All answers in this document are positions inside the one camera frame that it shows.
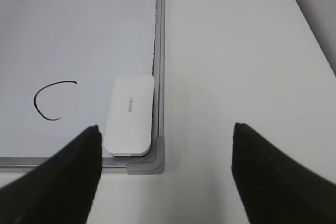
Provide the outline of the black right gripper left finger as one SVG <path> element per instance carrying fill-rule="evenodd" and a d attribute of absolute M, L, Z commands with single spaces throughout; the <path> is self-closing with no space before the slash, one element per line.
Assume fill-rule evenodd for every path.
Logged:
<path fill-rule="evenodd" d="M 102 135 L 95 125 L 1 187 L 1 223 L 86 223 L 101 172 Z"/>

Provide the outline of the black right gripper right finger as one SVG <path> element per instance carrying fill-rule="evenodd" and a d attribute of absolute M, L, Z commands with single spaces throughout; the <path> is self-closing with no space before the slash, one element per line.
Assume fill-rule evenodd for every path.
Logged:
<path fill-rule="evenodd" d="M 335 184 L 236 123 L 232 175 L 249 223 L 335 223 Z"/>

